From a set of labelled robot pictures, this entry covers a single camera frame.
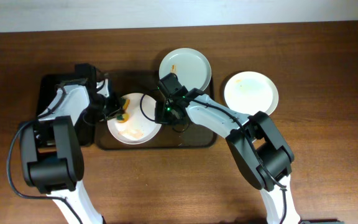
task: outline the wooden table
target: wooden table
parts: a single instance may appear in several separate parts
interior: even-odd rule
[[[292,193],[304,219],[358,223],[358,22],[0,34],[0,223],[65,223],[53,202],[10,190],[6,157],[20,121],[34,117],[47,73],[89,62],[102,70],[156,70],[171,50],[208,58],[217,102],[239,71],[265,74],[280,101],[272,118],[295,153]],[[84,182],[108,223],[230,223],[265,218],[224,139],[209,149],[83,148]],[[18,145],[13,179],[27,194]]]

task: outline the brown wooden surface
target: brown wooden surface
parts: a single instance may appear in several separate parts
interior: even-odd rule
[[[65,223],[53,202],[24,200],[7,184],[6,156],[33,118],[47,73],[89,62],[102,70],[158,69],[190,47],[208,58],[216,93],[238,71],[276,84],[272,118],[295,153],[291,180],[304,219],[358,223],[358,22],[0,34],[0,223]],[[220,94],[216,100],[223,102]],[[257,190],[225,141],[209,149],[105,152],[83,148],[84,182],[108,223],[218,223],[264,218]],[[28,194],[16,146],[13,179]]]

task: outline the white plate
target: white plate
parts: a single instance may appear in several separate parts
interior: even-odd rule
[[[261,73],[241,72],[224,87],[227,106],[239,113],[254,115],[258,111],[272,114],[278,104],[278,91],[274,83]]]
[[[171,51],[161,61],[159,76],[169,73],[178,76],[181,85],[188,91],[193,88],[205,90],[211,81],[211,66],[206,57],[194,49],[182,48]]]
[[[118,123],[116,119],[110,119],[107,122],[110,133],[118,141],[126,144],[140,144],[152,139],[160,130],[161,124],[149,121],[140,111],[142,96],[142,93],[130,93],[123,96],[130,100],[126,109],[129,119],[125,123]],[[155,100],[148,95],[144,96],[142,109],[150,119],[154,119],[154,108]]]

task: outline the plate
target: plate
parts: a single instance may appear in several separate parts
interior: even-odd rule
[[[226,83],[224,100],[239,113],[254,115],[258,111],[272,114],[278,104],[278,91],[274,83],[257,72],[241,72]]]
[[[158,71],[160,78],[175,73],[181,85],[188,91],[198,88],[206,89],[211,81],[211,66],[206,57],[199,51],[189,48],[171,51],[161,61]]]
[[[110,133],[120,142],[125,144],[141,144],[152,139],[160,130],[161,124],[156,124],[145,118],[140,111],[140,99],[142,93],[130,93],[123,98],[129,99],[129,105],[126,113],[129,119],[125,123],[118,123],[116,119],[110,119],[107,122]],[[155,100],[145,95],[142,102],[144,113],[154,119]]]

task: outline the white wall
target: white wall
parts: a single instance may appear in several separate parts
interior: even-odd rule
[[[0,32],[358,20],[358,0],[0,0]]]

